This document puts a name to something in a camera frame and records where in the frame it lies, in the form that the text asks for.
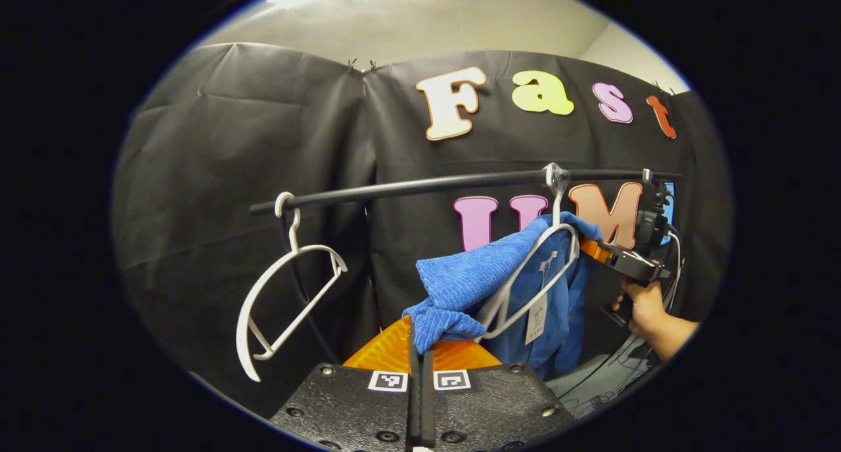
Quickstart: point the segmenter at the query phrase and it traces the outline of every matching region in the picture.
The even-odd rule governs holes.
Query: clothing tag
[[[540,299],[532,305],[528,311],[528,326],[526,327],[526,345],[531,344],[532,340],[538,338],[543,333],[543,327],[546,324],[546,309],[547,309],[546,294],[540,296]]]

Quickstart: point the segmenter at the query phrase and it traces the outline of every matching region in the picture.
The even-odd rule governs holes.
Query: black backdrop
[[[22,231],[31,236],[21,246],[12,239],[24,255],[12,266],[33,293],[10,297],[30,314],[11,325],[27,334],[21,365],[35,366],[11,371],[10,385],[29,394],[18,396],[21,402],[12,397],[8,407],[24,437],[4,439],[13,441],[11,449],[297,448],[208,394],[162,355],[120,295],[108,236],[105,213],[125,117],[171,58],[207,30],[208,22],[190,28],[196,18],[223,0],[4,1],[18,17],[5,23],[8,49],[17,51],[4,55],[17,97],[8,121],[17,138],[9,143],[33,170],[9,188],[21,206]],[[796,189],[781,181],[779,167],[772,180],[765,171],[769,162],[796,170],[829,137],[825,129],[812,133],[808,123],[820,116],[816,105],[828,102],[829,88],[818,78],[831,30],[814,24],[826,23],[832,0],[586,1],[639,32],[705,96],[726,131],[737,227],[752,230],[735,233],[724,282],[735,296],[719,298],[685,355],[639,394],[547,449],[640,440],[826,448],[834,436],[821,398],[830,376],[810,377],[804,365],[811,365],[805,354],[816,348],[814,340],[830,338],[832,310],[807,314],[814,277],[754,256],[801,248],[800,239],[762,235],[802,227],[796,218],[763,218],[768,200]],[[813,99],[792,102],[789,87],[766,89],[781,70],[799,95]],[[793,135],[809,135],[810,145],[779,146]],[[831,166],[808,168],[829,178]],[[61,263],[44,270],[27,261],[46,258]]]
[[[415,84],[469,66],[488,76],[477,86],[480,107],[468,116],[472,131],[427,140],[426,96]],[[576,105],[573,112],[558,116],[514,105],[512,76],[524,70],[561,79]],[[621,89],[633,122],[607,120],[594,83]],[[250,204],[281,191],[305,195],[366,183],[536,170],[556,162],[569,170],[683,174],[675,181],[673,212],[687,260],[678,299],[691,300],[694,312],[682,312],[679,304],[675,313],[700,320],[726,267],[733,208],[720,137],[700,99],[685,94],[671,96],[606,66],[539,53],[474,51],[348,73],[340,63],[274,45],[198,48],[136,108],[118,159],[112,217],[125,292],[172,358],[270,417],[316,363],[343,362],[379,327],[426,297],[415,262],[463,250],[454,200],[481,195],[501,201],[492,217],[496,240],[517,228],[508,200],[551,195],[540,187],[463,189],[373,200],[367,215],[363,203],[304,208],[300,243],[332,246],[351,270],[313,310],[312,324],[256,365],[261,383],[240,367],[234,327],[250,287],[288,251],[288,242],[277,219],[250,215]],[[646,104],[651,95],[669,108],[676,138],[661,131]],[[696,141],[704,144],[696,148]],[[719,177],[706,179],[700,171]],[[624,182],[570,186],[581,183],[598,183],[611,207]],[[701,204],[703,219],[721,230],[702,233],[718,252],[711,257],[707,249],[696,261]],[[565,198],[562,210],[576,207]],[[663,258],[665,251],[655,254]],[[306,293],[330,278],[326,257],[303,256],[296,263]],[[267,338],[276,338],[306,302],[296,297],[297,282],[285,269],[261,293],[253,312]],[[599,310],[617,290],[618,276],[607,269],[597,271],[587,287],[582,362],[612,352],[627,338]],[[258,351],[256,339],[249,338]]]

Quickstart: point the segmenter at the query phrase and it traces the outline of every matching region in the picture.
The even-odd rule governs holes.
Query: pink letter
[[[595,83],[593,84],[594,95],[601,100],[599,110],[611,122],[621,122],[623,124],[630,124],[633,120],[633,112],[628,104],[622,100],[625,96],[618,87],[612,84]]]
[[[520,214],[520,230],[523,230],[528,227],[534,219],[537,219],[537,216],[540,215],[546,207],[549,207],[549,201],[542,196],[517,196],[516,198],[511,199],[508,206],[511,206],[511,209],[516,210],[517,213]]]
[[[485,196],[459,198],[453,203],[453,209],[462,216],[465,252],[490,243],[490,215],[498,207],[495,198]]]

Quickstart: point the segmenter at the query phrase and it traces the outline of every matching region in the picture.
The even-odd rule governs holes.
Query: orange letter
[[[657,122],[660,124],[660,129],[663,129],[663,133],[666,134],[666,137],[675,138],[677,132],[675,128],[669,125],[669,120],[666,119],[666,116],[669,116],[669,110],[666,110],[663,104],[660,104],[660,99],[657,99],[657,96],[648,96],[648,99],[645,99],[645,102],[648,102],[652,108],[654,108],[654,114],[657,116]]]
[[[426,138],[442,140],[458,137],[472,129],[472,122],[459,115],[459,105],[474,114],[478,110],[478,95],[474,87],[467,83],[459,86],[459,92],[454,93],[453,84],[459,81],[481,85],[486,83],[487,77],[481,69],[473,66],[424,79],[415,85],[415,89],[426,95],[426,104],[429,106],[432,125],[426,129]]]
[[[577,216],[599,226],[605,242],[633,248],[637,243],[633,233],[637,228],[637,207],[642,193],[640,183],[624,183],[610,212],[607,212],[607,201],[596,185],[575,186],[570,189],[570,200],[576,203]]]

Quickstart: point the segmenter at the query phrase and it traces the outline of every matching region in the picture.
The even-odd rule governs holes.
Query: screw
[[[442,435],[441,439],[444,440],[444,442],[448,442],[448,443],[459,443],[459,442],[465,440],[467,437],[468,436],[460,433],[459,431],[450,431],[448,433],[444,433],[444,435]]]
[[[340,447],[338,443],[330,442],[329,440],[319,440],[318,443],[320,443],[321,445],[326,445],[331,449],[342,450],[342,447]]]
[[[397,442],[400,436],[391,431],[380,431],[376,433],[376,438],[382,442]]]
[[[514,440],[514,442],[509,442],[502,446],[502,450],[514,449],[514,447],[520,447],[524,442],[522,440]]]

